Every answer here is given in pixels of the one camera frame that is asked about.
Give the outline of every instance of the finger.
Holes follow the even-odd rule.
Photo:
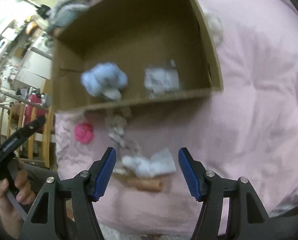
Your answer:
[[[21,161],[18,161],[18,167],[20,170],[22,170],[25,166],[25,163],[21,162]]]
[[[30,183],[27,181],[21,188],[19,188],[19,193],[16,196],[16,200],[22,203],[27,197],[29,197],[31,190],[30,190]]]
[[[35,200],[35,193],[31,191],[30,195],[22,202],[23,205],[29,205]]]
[[[0,209],[5,213],[10,213],[13,210],[13,205],[5,195],[8,186],[9,183],[7,179],[0,180]]]
[[[0,199],[5,196],[5,193],[8,190],[8,186],[8,179],[0,180]]]
[[[27,181],[27,171],[25,169],[19,170],[17,173],[17,177],[15,179],[15,186],[18,189],[21,189],[23,185],[26,183],[26,181]]]

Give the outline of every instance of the metal screw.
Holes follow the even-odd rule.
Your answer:
[[[89,176],[89,171],[82,171],[81,173],[80,173],[80,177],[87,177],[87,176]]]
[[[241,180],[242,183],[248,183],[249,182],[249,180],[246,177],[241,177],[240,180]]]
[[[213,176],[215,175],[215,173],[214,173],[213,171],[207,171],[207,172],[206,172],[206,175],[207,175],[208,177],[213,177]]]
[[[47,180],[47,183],[53,183],[55,181],[55,178],[54,177],[49,177]]]

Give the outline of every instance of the white cabinet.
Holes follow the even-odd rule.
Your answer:
[[[22,84],[18,82],[22,82],[30,87],[40,88],[43,85],[45,78],[32,73],[30,70],[26,68],[21,68],[17,74],[16,80],[14,82],[14,89],[18,89],[23,87]]]
[[[51,79],[52,61],[33,51],[29,52],[22,68],[25,68],[43,78]]]

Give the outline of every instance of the red bag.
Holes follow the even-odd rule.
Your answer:
[[[41,103],[41,98],[38,97],[37,95],[30,95],[28,96],[28,100],[30,100],[31,102],[33,103]],[[30,106],[30,105],[27,105],[26,107],[26,111],[25,111],[25,125],[29,124],[30,123],[30,119],[31,119],[31,112],[33,110],[33,106]],[[46,114],[46,111],[44,110],[41,110],[41,109],[37,109],[37,114],[36,114],[36,117],[37,118],[38,116],[41,116],[41,115],[45,115]]]

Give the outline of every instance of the cardboard flap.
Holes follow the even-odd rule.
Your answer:
[[[189,0],[193,11],[196,14],[200,32],[201,32],[201,42],[203,44],[203,51],[208,62],[208,71],[210,74],[210,81],[213,87],[223,90],[223,80],[220,70],[219,58],[216,50],[216,46],[213,42],[212,36],[209,31],[207,24],[207,19],[204,16],[202,9],[199,5],[198,0]]]

